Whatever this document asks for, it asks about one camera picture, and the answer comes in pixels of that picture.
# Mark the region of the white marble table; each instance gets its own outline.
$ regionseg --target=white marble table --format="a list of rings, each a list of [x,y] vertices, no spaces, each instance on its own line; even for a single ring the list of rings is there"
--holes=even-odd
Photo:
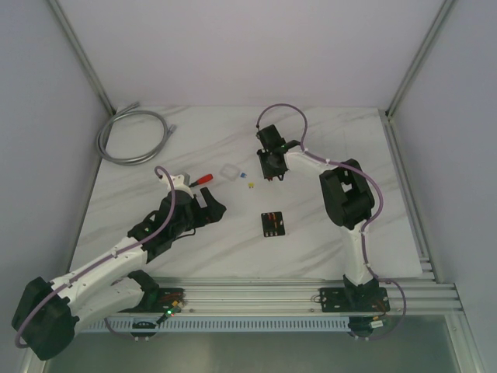
[[[262,107],[152,107],[178,128],[161,154],[140,166],[103,161],[78,241],[72,268],[110,249],[127,230],[156,209],[166,195],[153,172],[207,173],[213,196],[227,207],[223,219],[197,229],[148,264],[158,277],[295,277],[341,279],[344,255],[339,230],[329,220],[318,179],[288,173],[285,180],[262,178],[255,120]],[[307,146],[326,158],[355,158],[381,186],[384,212],[371,225],[370,260],[389,277],[417,277],[419,255],[401,197],[379,114],[373,108],[302,108],[310,122]],[[276,124],[287,141],[300,139],[301,118],[287,108],[272,110],[264,124]],[[121,120],[112,129],[109,153],[138,155],[155,146],[162,126],[152,117]],[[225,163],[237,165],[247,179],[231,182],[219,175]],[[249,189],[248,183],[255,188]],[[282,211],[287,235],[264,238],[260,214]]]

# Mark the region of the coiled cable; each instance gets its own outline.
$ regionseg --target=coiled cable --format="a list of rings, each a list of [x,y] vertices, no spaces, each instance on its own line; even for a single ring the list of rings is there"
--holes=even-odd
[[[115,113],[100,129],[99,133],[96,135],[96,151],[99,153],[99,155],[105,159],[106,161],[116,163],[117,165],[122,165],[122,166],[135,166],[135,165],[140,165],[141,163],[145,163],[146,161],[149,161],[150,159],[154,158],[161,150],[164,148],[165,143],[167,142],[168,138],[171,136],[172,132],[175,130],[176,126],[168,126],[168,124],[165,122],[165,119],[162,115],[157,114],[154,111],[150,110],[134,110],[137,107],[140,106],[140,103],[132,103],[125,109]],[[118,121],[127,117],[131,117],[133,115],[152,115],[153,117],[156,117],[159,119],[162,123],[162,126],[164,127],[164,134],[162,136],[161,142],[155,146],[152,150],[149,152],[139,155],[136,157],[131,157],[131,158],[115,158],[112,157],[106,150],[106,141],[109,138],[109,133],[111,127]]]

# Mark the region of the purple cable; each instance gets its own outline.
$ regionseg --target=purple cable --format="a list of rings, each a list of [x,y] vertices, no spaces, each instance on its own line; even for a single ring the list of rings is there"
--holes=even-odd
[[[304,132],[302,133],[302,138],[301,138],[301,150],[304,154],[308,155],[309,157],[311,157],[312,159],[318,161],[318,162],[321,162],[321,163],[325,163],[325,164],[328,164],[328,165],[333,165],[333,166],[337,166],[337,167],[341,167],[343,169],[348,169],[349,171],[352,171],[353,173],[357,173],[358,175],[361,175],[364,179],[366,179],[367,181],[369,181],[371,183],[371,185],[373,186],[373,188],[376,190],[377,192],[377,195],[378,195],[378,199],[379,199],[379,204],[378,204],[378,209],[376,211],[376,213],[374,213],[373,216],[371,216],[371,218],[369,218],[360,228],[360,233],[361,233],[361,246],[362,246],[362,249],[363,249],[363,257],[364,257],[364,263],[366,264],[366,267],[367,267],[367,270],[369,271],[369,273],[371,274],[371,276],[373,276],[373,278],[375,278],[378,282],[383,282],[385,284],[394,284],[398,290],[401,292],[401,295],[402,295],[402,302],[403,302],[403,309],[402,309],[402,315],[401,315],[401,318],[400,320],[397,322],[397,324],[395,325],[395,327],[391,330],[389,330],[388,332],[386,332],[385,334],[381,335],[381,336],[373,336],[373,337],[367,337],[367,338],[364,338],[364,337],[359,337],[357,336],[354,332],[352,332],[352,335],[355,337],[355,338],[358,338],[358,339],[362,339],[362,340],[381,340],[383,338],[385,338],[386,336],[388,336],[389,334],[391,334],[394,330],[396,330],[401,324],[402,322],[404,321],[404,318],[405,318],[405,313],[407,312],[407,299],[405,297],[405,293],[404,293],[404,290],[402,289],[401,285],[397,282],[397,281],[394,281],[390,278],[380,278],[372,269],[371,269],[371,266],[370,266],[370,261],[368,260],[367,258],[367,252],[366,252],[366,236],[364,235],[364,230],[366,229],[366,227],[371,224],[379,215],[380,213],[383,211],[383,206],[384,206],[384,198],[383,198],[383,194],[381,193],[381,190],[380,190],[380,186],[373,180],[373,178],[369,175],[367,175],[366,173],[364,173],[363,171],[361,171],[360,169],[357,169],[355,167],[352,167],[352,166],[349,166],[349,165],[346,165],[344,163],[341,163],[341,162],[335,162],[335,161],[329,161],[327,159],[324,159],[324,158],[321,158],[317,155],[314,155],[312,153],[310,153],[304,146],[304,140],[305,140],[305,136],[307,135],[307,132],[308,132],[308,119],[307,117],[305,116],[304,112],[302,110],[300,110],[298,107],[296,106],[293,106],[293,105],[290,105],[289,103],[275,103],[274,105],[271,105],[271,106],[268,106],[267,108],[265,108],[261,114],[259,115],[259,118],[257,119],[257,124],[255,125],[257,127],[257,129],[260,129],[260,122],[261,122],[261,119],[262,117],[264,116],[264,114],[268,111],[268,110],[271,110],[272,108],[275,108],[275,107],[281,107],[281,106],[285,106],[285,107],[290,107],[291,109],[293,110],[296,110],[301,116],[302,118],[304,119]]]
[[[171,186],[171,209],[169,210],[169,213],[168,213],[168,216],[165,218],[164,222],[162,223],[162,225],[155,231],[153,232],[151,235],[149,235],[148,237],[145,237],[144,239],[142,239],[141,241],[138,241],[138,242],[135,242],[127,247],[124,247],[122,249],[119,249],[116,251],[116,254],[119,255],[119,254],[122,254],[122,253],[125,253],[126,251],[128,250],[131,250],[131,249],[134,249],[135,247],[138,247],[138,246],[141,246],[143,245],[144,243],[150,241],[151,239],[153,239],[156,235],[158,235],[162,229],[165,228],[165,226],[169,223],[169,221],[171,220],[171,217],[172,217],[172,214],[174,212],[174,207],[175,207],[175,203],[176,203],[176,191],[174,189],[174,185],[172,183],[172,179],[171,179],[171,176],[169,175],[169,173],[166,171],[166,169],[162,166],[157,166],[155,167],[154,169],[154,172],[155,172],[155,175],[157,175],[157,177],[159,179],[162,178],[162,174],[160,174],[158,171],[161,171],[163,172],[163,174],[165,175],[165,177],[168,179],[169,181],[169,185]],[[114,258],[115,256],[113,254],[109,254],[108,256],[104,256],[102,259],[100,259],[99,261],[97,262],[94,262],[94,264],[92,264],[91,266],[88,266],[87,268],[85,268],[84,270],[82,270],[80,273],[76,274],[74,277],[72,277],[71,279],[69,279],[69,284],[72,284],[74,283],[75,281],[77,281],[79,278],[83,277],[84,275],[86,275],[89,271],[91,270],[94,270],[95,268],[97,268],[98,266],[100,266],[101,264],[105,263],[107,260],[110,260],[112,258]],[[65,288],[67,288],[68,286],[66,284],[63,284],[61,286],[59,286],[57,289],[53,290],[49,295],[47,295],[47,297],[45,297],[40,303],[38,303],[38,305],[33,309],[33,311],[31,311],[29,313],[29,315],[24,319],[23,323],[21,324],[21,326],[19,327],[19,330],[17,331],[17,334],[16,334],[16,338],[15,338],[15,344],[18,348],[27,348],[29,347],[27,344],[22,344],[21,343],[21,336],[23,335],[24,333],[24,330],[26,329],[26,327],[28,326],[28,324],[31,322],[31,320],[33,319],[33,317],[55,296],[57,295],[58,293],[60,293],[61,291],[63,291]]]

